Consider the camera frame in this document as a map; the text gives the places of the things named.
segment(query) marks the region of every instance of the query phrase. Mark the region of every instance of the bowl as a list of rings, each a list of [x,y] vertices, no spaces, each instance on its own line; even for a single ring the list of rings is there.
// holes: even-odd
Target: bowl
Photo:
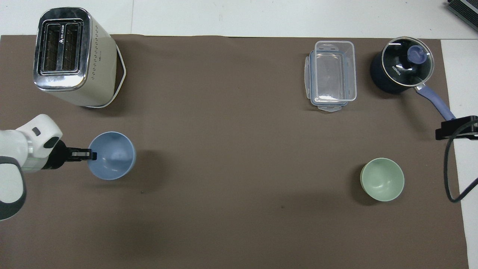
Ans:
[[[97,159],[88,161],[88,167],[100,179],[119,179],[133,168],[136,161],[133,143],[122,133],[102,133],[91,141],[89,148],[97,153]]]
[[[363,190],[372,198],[388,202],[402,192],[405,176],[396,162],[387,158],[377,158],[363,167],[360,183]]]

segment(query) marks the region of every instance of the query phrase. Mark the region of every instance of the blue pot handle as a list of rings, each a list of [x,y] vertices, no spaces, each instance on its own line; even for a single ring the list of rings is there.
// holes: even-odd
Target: blue pot handle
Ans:
[[[430,87],[425,84],[418,85],[415,87],[415,90],[421,96],[427,98],[432,104],[436,107],[438,112],[443,116],[446,121],[453,120],[456,117],[451,113],[448,106],[443,102],[443,100],[435,93]]]

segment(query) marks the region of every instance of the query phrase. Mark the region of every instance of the bowl rim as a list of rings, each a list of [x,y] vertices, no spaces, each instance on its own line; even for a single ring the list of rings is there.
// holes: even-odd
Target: bowl rim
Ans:
[[[128,169],[127,169],[124,173],[122,173],[122,174],[119,175],[118,177],[113,177],[113,178],[104,178],[104,177],[100,177],[99,175],[97,175],[97,174],[91,169],[91,167],[90,167],[90,165],[89,165],[91,162],[88,161],[88,168],[90,169],[91,173],[93,173],[93,175],[95,175],[96,177],[98,177],[98,178],[100,178],[100,179],[103,179],[103,180],[115,180],[115,179],[119,179],[119,178],[123,177],[124,175],[128,174],[129,171],[131,171],[131,169],[133,168],[134,164],[136,163],[136,149],[135,149],[135,147],[134,147],[134,145],[133,145],[133,142],[132,142],[125,134],[122,134],[122,133],[120,133],[120,132],[107,131],[107,132],[101,133],[101,134],[97,135],[95,138],[93,138],[93,140],[91,140],[91,143],[90,143],[90,145],[88,146],[88,148],[91,148],[91,145],[93,144],[93,142],[94,142],[97,138],[99,138],[99,137],[102,136],[102,135],[110,134],[110,133],[119,134],[119,135],[123,136],[124,138],[126,138],[126,140],[130,143],[130,146],[131,146],[131,148],[132,148],[132,150],[133,150],[133,159],[132,159],[132,161],[131,161],[130,166],[128,167]]]
[[[370,192],[365,188],[365,186],[364,186],[364,184],[363,184],[363,172],[364,172],[365,168],[366,168],[370,163],[375,162],[375,161],[380,160],[380,159],[384,159],[384,160],[390,161],[390,162],[392,162],[393,164],[395,164],[396,167],[398,167],[398,169],[399,169],[399,171],[400,171],[400,174],[401,174],[401,177],[400,177],[400,178],[401,178],[401,182],[402,182],[402,184],[401,184],[401,189],[400,189],[400,191],[398,192],[398,194],[397,194],[396,196],[394,196],[393,198],[391,198],[391,199],[383,199],[383,200],[382,200],[382,199],[378,199],[378,198],[374,197],[373,195],[370,194]],[[362,168],[362,171],[360,172],[360,184],[362,185],[362,189],[363,189],[370,197],[372,197],[372,198],[374,198],[375,200],[378,200],[378,201],[380,201],[380,202],[389,202],[389,201],[392,201],[392,200],[396,199],[397,197],[399,197],[400,194],[403,192],[403,188],[405,187],[405,175],[404,175],[404,173],[403,173],[402,168],[401,168],[395,161],[393,161],[392,159],[389,159],[389,158],[379,157],[379,158],[375,158],[375,159],[371,160],[371,161],[368,162],[366,165],[364,165],[364,167]]]

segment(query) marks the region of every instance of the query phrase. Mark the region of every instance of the white power cord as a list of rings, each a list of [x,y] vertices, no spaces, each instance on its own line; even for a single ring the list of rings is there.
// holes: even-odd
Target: white power cord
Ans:
[[[121,52],[119,50],[120,50],[120,48],[118,48],[118,45],[116,45],[116,51],[118,52],[119,59],[121,60],[121,65],[123,65],[123,77],[121,78],[121,81],[119,82],[118,88],[116,89],[116,92],[113,95],[113,98],[111,98],[111,100],[109,100],[109,102],[104,104],[104,105],[101,105],[101,106],[86,106],[86,107],[89,107],[89,108],[104,108],[104,107],[107,107],[109,104],[111,104],[113,102],[113,100],[115,100],[116,96],[118,95],[118,92],[120,91],[121,86],[123,85],[124,78],[126,77],[126,66],[124,65],[123,56],[121,56]]]

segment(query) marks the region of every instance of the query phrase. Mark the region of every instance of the brown mat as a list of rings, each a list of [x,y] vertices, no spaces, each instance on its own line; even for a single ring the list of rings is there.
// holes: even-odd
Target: brown mat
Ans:
[[[440,114],[369,77],[387,39],[349,39],[358,97],[325,113],[303,77],[321,38],[114,38],[128,75],[94,110],[33,85],[34,36],[1,37],[0,129],[45,113],[67,146],[114,130],[138,151],[119,180],[86,162],[26,174],[24,208],[0,223],[1,268],[467,268],[461,208],[443,187],[445,141],[434,140]],[[440,42],[425,42],[428,84],[447,101]],[[392,202],[361,189],[376,157],[405,173]]]

